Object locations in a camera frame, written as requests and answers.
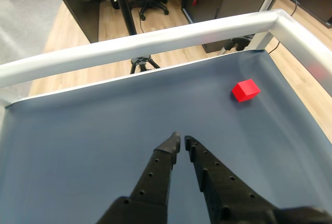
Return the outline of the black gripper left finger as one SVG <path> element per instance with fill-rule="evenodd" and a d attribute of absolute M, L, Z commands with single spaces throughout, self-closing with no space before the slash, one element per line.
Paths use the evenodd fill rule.
<path fill-rule="evenodd" d="M 128 197 L 117 198 L 98 223 L 167 223 L 170 181 L 180 151 L 178 132 L 156 149 Z"/>

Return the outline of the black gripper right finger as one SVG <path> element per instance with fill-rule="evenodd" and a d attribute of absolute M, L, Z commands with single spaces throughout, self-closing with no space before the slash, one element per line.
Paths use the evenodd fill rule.
<path fill-rule="evenodd" d="M 261 197 L 192 136 L 185 149 L 204 194 L 211 223 L 276 223 L 276 207 Z"/>

